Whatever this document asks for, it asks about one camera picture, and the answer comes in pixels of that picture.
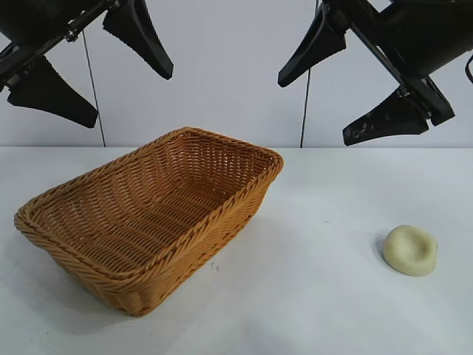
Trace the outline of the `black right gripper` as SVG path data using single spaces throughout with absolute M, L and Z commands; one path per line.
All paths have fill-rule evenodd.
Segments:
M 377 11 L 369 1 L 322 1 L 300 45 L 280 69 L 286 87 L 324 59 L 345 50 L 352 30 L 399 87 L 342 130 L 344 144 L 420 135 L 454 117 L 430 75 L 472 50 L 471 1 L 392 1 Z

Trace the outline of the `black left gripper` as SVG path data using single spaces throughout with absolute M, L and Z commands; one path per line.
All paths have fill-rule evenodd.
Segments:
M 94 128 L 98 111 L 55 71 L 45 54 L 62 41 L 74 41 L 102 13 L 105 31 L 162 78 L 173 76 L 174 65 L 144 0 L 2 1 L 1 34 L 10 41 L 1 51 L 1 88 L 10 91 L 7 101 Z

